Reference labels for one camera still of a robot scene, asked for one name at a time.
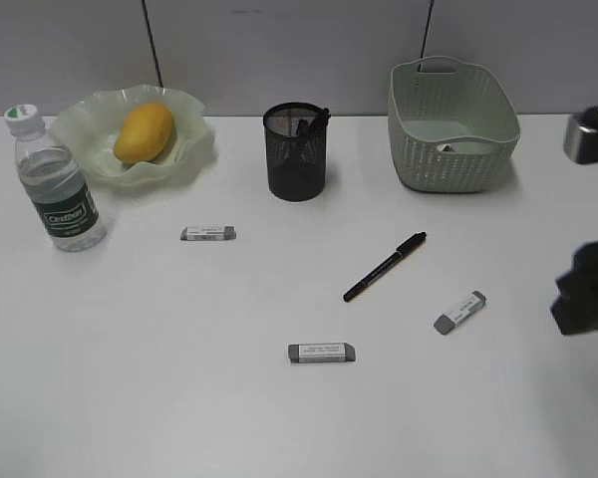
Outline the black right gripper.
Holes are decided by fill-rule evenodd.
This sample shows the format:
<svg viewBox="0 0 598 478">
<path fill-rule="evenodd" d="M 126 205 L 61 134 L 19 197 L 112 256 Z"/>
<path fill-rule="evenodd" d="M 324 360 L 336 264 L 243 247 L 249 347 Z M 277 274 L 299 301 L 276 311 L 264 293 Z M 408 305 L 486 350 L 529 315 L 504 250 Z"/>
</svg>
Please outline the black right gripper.
<svg viewBox="0 0 598 478">
<path fill-rule="evenodd" d="M 582 245 L 571 268 L 556 279 L 559 295 L 550 312 L 563 336 L 598 332 L 598 241 Z"/>
</svg>

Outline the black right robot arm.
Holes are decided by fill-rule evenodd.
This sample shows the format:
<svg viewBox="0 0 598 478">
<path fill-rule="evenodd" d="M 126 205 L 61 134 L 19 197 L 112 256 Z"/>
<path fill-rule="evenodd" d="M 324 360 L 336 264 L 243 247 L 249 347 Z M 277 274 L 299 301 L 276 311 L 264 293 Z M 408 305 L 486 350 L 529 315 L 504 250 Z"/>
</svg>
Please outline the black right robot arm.
<svg viewBox="0 0 598 478">
<path fill-rule="evenodd" d="M 598 106 L 573 114 L 563 150 L 577 164 L 598 163 Z M 550 308 L 564 336 L 598 332 L 598 241 L 579 247 L 571 268 L 556 279 L 558 297 Z"/>
</svg>

